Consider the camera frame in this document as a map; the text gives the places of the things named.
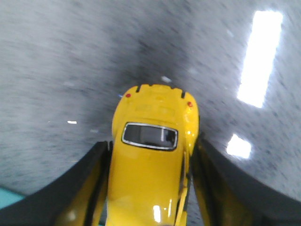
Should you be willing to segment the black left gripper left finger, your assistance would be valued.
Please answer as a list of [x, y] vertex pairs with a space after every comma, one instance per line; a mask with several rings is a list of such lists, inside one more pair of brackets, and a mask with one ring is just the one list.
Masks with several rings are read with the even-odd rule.
[[2, 226], [99, 226], [113, 143], [96, 142], [55, 181], [4, 207]]

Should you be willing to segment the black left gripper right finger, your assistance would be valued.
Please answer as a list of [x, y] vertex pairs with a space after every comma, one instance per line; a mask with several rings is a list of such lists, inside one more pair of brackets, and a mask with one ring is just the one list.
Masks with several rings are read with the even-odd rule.
[[203, 135], [191, 158], [205, 226], [299, 226], [301, 202], [258, 181], [227, 159]]

